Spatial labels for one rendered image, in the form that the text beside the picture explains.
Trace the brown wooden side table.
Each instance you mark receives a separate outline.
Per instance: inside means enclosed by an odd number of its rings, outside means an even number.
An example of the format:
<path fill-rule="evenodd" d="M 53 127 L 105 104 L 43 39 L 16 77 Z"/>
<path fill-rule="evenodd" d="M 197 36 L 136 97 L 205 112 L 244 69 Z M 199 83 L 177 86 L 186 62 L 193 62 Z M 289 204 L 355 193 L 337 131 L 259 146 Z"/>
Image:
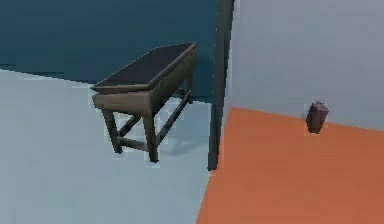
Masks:
<path fill-rule="evenodd" d="M 102 112 L 113 146 L 146 151 L 159 161 L 158 146 L 188 103 L 192 103 L 195 42 L 157 47 L 92 86 L 94 106 Z M 155 116 L 173 95 L 181 102 L 160 131 Z"/>

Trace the dark red small bin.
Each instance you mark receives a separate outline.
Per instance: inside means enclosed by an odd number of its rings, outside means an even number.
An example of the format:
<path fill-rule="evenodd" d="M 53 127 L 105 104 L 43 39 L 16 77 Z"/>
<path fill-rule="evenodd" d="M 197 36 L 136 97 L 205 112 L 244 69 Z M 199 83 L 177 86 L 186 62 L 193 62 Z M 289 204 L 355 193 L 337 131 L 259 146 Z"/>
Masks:
<path fill-rule="evenodd" d="M 312 103 L 306 117 L 308 131 L 310 133 L 319 134 L 328 113 L 329 109 L 324 103 L 319 101 Z"/>

